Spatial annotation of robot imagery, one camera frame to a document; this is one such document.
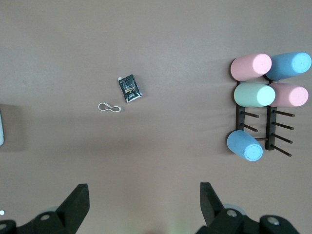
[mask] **light blue cup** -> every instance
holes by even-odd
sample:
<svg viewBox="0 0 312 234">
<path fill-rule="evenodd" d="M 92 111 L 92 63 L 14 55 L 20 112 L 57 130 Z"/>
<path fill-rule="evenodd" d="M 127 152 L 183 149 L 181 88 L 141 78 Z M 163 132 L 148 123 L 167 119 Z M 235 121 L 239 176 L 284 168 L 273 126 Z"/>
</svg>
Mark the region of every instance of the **light blue cup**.
<svg viewBox="0 0 312 234">
<path fill-rule="evenodd" d="M 311 57 L 307 53 L 286 53 L 271 57 L 272 67 L 266 74 L 271 80 L 287 79 L 305 73 L 311 67 Z"/>
<path fill-rule="evenodd" d="M 263 149 L 258 141 L 242 130 L 232 132 L 228 137 L 227 145 L 234 154 L 248 161 L 257 161 L 263 154 Z"/>
<path fill-rule="evenodd" d="M 234 91 L 235 102 L 243 107 L 263 107 L 275 99 L 272 87 L 260 83 L 241 83 Z"/>
</svg>

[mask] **black packet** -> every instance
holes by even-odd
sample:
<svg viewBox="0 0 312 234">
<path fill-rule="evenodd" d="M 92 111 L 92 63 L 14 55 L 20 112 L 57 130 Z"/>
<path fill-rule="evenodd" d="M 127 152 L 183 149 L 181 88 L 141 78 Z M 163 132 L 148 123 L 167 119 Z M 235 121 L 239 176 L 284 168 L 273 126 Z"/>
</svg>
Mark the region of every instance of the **black packet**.
<svg viewBox="0 0 312 234">
<path fill-rule="evenodd" d="M 136 83 L 134 75 L 129 75 L 125 78 L 118 78 L 118 83 L 123 93 L 126 102 L 133 101 L 142 96 L 140 89 Z"/>
</svg>

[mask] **gray tabletop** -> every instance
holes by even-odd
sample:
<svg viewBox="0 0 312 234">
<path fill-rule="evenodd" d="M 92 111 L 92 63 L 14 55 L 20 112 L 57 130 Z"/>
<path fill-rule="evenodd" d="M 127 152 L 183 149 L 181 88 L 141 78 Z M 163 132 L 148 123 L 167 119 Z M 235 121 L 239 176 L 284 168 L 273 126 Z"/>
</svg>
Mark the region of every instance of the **gray tabletop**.
<svg viewBox="0 0 312 234">
<path fill-rule="evenodd" d="M 310 0 L 1 0 L 0 219 L 22 225 L 88 183 L 78 233 L 192 234 L 200 182 L 250 218 L 312 230 L 312 102 L 279 117 L 293 140 L 257 162 L 231 153 L 236 57 L 312 55 Z M 118 77 L 143 97 L 126 103 Z M 312 71 L 285 80 L 312 90 Z M 122 107 L 101 112 L 100 102 Z M 265 132 L 265 110 L 249 118 Z"/>
</svg>

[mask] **cup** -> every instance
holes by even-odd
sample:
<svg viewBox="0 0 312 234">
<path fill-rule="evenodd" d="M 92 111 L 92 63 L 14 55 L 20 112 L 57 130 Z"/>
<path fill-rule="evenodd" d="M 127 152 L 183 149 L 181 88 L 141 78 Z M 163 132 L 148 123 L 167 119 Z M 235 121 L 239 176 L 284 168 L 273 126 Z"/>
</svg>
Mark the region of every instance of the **cup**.
<svg viewBox="0 0 312 234">
<path fill-rule="evenodd" d="M 231 74 L 238 81 L 247 81 L 266 74 L 272 65 L 266 54 L 251 54 L 236 58 L 231 64 Z"/>
<path fill-rule="evenodd" d="M 234 154 L 248 161 L 257 161 L 263 154 L 258 141 L 242 130 L 232 132 L 227 139 L 227 145 Z"/>
<path fill-rule="evenodd" d="M 235 102 L 243 107 L 263 107 L 275 99 L 272 87 L 260 83 L 242 83 L 234 91 Z"/>
<path fill-rule="evenodd" d="M 270 104 L 272 107 L 297 107 L 305 104 L 309 98 L 308 91 L 295 84 L 272 83 L 275 99 Z"/>
<path fill-rule="evenodd" d="M 311 57 L 304 52 L 293 52 L 271 57 L 272 67 L 266 76 L 271 80 L 296 77 L 311 67 Z"/>
</svg>

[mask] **black metal drying rack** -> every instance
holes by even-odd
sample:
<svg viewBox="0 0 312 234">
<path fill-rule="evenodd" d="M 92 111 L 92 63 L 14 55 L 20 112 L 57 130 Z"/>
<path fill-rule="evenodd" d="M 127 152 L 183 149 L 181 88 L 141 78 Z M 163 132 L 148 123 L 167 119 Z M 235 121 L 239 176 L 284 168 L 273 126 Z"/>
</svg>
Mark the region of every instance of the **black metal drying rack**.
<svg viewBox="0 0 312 234">
<path fill-rule="evenodd" d="M 278 81 L 272 81 L 266 77 L 264 77 L 269 81 L 269 84 L 272 84 L 274 82 Z M 243 82 L 237 81 L 237 86 L 240 85 Z M 276 115 L 284 115 L 289 117 L 294 117 L 294 114 L 278 111 L 276 107 L 267 106 L 267 125 L 266 125 L 266 136 L 262 138 L 255 138 L 257 141 L 265 141 L 265 149 L 266 150 L 278 150 L 279 152 L 287 155 L 288 157 L 291 157 L 292 155 L 285 150 L 282 150 L 281 148 L 275 146 L 275 138 L 278 138 L 280 140 L 283 140 L 289 144 L 292 144 L 293 142 L 291 140 L 288 140 L 282 136 L 279 136 L 275 134 L 276 126 L 286 128 L 289 130 L 294 130 L 293 127 L 287 126 L 281 123 L 276 122 Z M 259 115 L 252 114 L 245 111 L 245 107 L 239 106 L 236 104 L 236 130 L 245 130 L 245 128 L 248 128 L 254 132 L 258 132 L 258 129 L 253 128 L 247 124 L 245 124 L 245 116 L 251 116 L 254 118 L 259 118 Z"/>
</svg>

